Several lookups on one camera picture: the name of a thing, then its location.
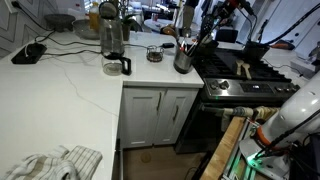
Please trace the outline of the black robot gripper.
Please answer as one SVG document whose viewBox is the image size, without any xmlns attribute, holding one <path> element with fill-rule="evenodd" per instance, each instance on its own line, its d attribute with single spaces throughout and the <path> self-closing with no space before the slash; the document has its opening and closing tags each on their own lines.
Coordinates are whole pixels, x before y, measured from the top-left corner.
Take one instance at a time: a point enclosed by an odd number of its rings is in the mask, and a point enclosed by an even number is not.
<svg viewBox="0 0 320 180">
<path fill-rule="evenodd" d="M 217 11 L 214 13 L 214 17 L 218 19 L 229 18 L 235 9 L 239 7 L 239 0 L 225 0 L 220 6 L 217 7 Z"/>
</svg>

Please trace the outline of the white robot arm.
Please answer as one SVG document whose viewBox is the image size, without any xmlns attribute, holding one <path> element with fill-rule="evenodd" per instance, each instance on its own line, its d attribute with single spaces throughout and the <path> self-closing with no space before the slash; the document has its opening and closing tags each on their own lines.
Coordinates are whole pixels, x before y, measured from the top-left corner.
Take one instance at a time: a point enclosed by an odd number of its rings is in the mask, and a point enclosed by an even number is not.
<svg viewBox="0 0 320 180">
<path fill-rule="evenodd" d="M 314 75 L 263 125 L 238 145 L 247 164 L 273 180 L 290 174 L 290 147 L 320 127 L 320 75 Z"/>
</svg>

